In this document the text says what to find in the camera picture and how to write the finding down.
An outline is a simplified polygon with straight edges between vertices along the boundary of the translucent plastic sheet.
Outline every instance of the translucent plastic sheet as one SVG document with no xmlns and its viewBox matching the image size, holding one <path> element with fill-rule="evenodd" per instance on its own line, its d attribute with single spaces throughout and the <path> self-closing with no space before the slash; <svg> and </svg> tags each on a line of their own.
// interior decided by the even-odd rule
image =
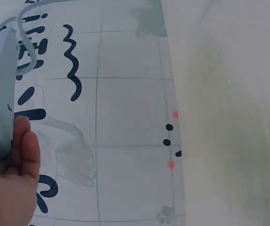
<svg viewBox="0 0 270 226">
<path fill-rule="evenodd" d="M 0 22 L 35 1 L 0 0 Z M 33 226 L 184 225 L 178 111 L 160 0 L 37 8 L 15 112 L 41 145 Z M 21 44 L 19 68 L 30 57 Z"/>
</svg>

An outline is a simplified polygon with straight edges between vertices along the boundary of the handheld device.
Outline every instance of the handheld device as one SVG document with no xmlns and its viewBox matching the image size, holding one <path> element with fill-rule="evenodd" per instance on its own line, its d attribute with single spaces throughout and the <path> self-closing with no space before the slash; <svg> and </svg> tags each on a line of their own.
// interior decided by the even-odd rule
<svg viewBox="0 0 270 226">
<path fill-rule="evenodd" d="M 17 70 L 20 46 L 16 38 L 16 31 L 8 28 L 0 32 L 0 159 L 6 157 L 11 151 L 16 76 L 30 72 L 37 62 L 35 49 L 23 30 L 23 15 L 34 8 L 64 1 L 74 0 L 38 1 L 26 6 L 18 16 L 11 17 L 0 24 L 0 30 L 2 30 L 2 27 L 9 22 L 16 21 L 17 31 L 31 57 L 31 62 L 26 68 Z"/>
</svg>

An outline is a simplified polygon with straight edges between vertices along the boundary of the red dot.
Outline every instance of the red dot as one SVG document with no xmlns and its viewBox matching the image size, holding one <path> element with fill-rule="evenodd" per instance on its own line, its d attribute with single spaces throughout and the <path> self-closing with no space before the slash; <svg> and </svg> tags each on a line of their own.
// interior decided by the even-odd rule
<svg viewBox="0 0 270 226">
<path fill-rule="evenodd" d="M 170 160 L 168 162 L 168 168 L 170 168 L 171 170 L 173 170 L 176 167 L 176 163 L 173 160 Z"/>
<path fill-rule="evenodd" d="M 178 111 L 174 111 L 174 112 L 172 113 L 172 115 L 173 115 L 173 118 L 175 118 L 175 119 L 178 119 L 178 118 L 179 118 Z"/>
</svg>

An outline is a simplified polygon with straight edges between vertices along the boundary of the cable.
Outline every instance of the cable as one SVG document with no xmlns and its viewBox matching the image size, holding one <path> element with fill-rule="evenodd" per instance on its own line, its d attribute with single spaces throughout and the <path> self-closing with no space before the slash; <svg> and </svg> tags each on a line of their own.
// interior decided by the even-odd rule
<svg viewBox="0 0 270 226">
<path fill-rule="evenodd" d="M 26 6 L 24 9 L 22 9 L 22 11 L 18 14 L 18 16 L 10 17 L 9 19 L 5 20 L 4 22 L 2 22 L 0 24 L 0 30 L 1 30 L 2 27 L 4 27 L 6 24 L 8 24 L 12 21 L 16 21 L 17 30 L 20 33 L 22 41 L 25 44 L 25 47 L 27 48 L 27 50 L 29 52 L 29 56 L 31 57 L 31 63 L 26 68 L 21 69 L 21 70 L 17 70 L 16 75 L 22 75 L 22 74 L 26 74 L 26 73 L 32 71 L 32 69 L 35 67 L 36 62 L 37 62 L 35 48 L 33 47 L 32 43 L 30 42 L 29 38 L 27 37 L 25 30 L 23 29 L 23 21 L 22 21 L 23 15 L 25 13 L 27 13 L 28 11 L 35 9 L 37 7 L 52 4 L 52 3 L 64 2 L 64 1 L 75 1 L 75 0 L 43 0 L 43 1 L 38 1 L 38 2 L 32 3 L 29 6 Z"/>
</svg>

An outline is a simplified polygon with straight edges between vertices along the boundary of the black wavy line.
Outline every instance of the black wavy line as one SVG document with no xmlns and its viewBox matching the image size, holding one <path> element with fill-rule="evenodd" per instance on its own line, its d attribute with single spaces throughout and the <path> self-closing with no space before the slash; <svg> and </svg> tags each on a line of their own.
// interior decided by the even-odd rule
<svg viewBox="0 0 270 226">
<path fill-rule="evenodd" d="M 68 25 L 68 24 L 65 24 L 64 27 L 66 29 L 68 29 L 68 31 L 69 31 L 67 36 L 64 38 L 64 41 L 71 43 L 70 48 L 64 53 L 64 56 L 67 57 L 69 60 L 71 60 L 73 63 L 73 67 L 72 67 L 71 71 L 68 73 L 68 78 L 72 82 L 74 82 L 74 84 L 76 86 L 76 91 L 73 94 L 73 96 L 71 97 L 71 101 L 75 101 L 79 98 L 80 94 L 82 93 L 82 83 L 79 80 L 79 78 L 75 75 L 75 73 L 77 72 L 78 67 L 79 67 L 79 62 L 78 62 L 78 59 L 72 55 L 72 51 L 76 46 L 76 41 L 71 39 L 71 36 L 73 34 L 73 27 L 71 25 Z"/>
</svg>

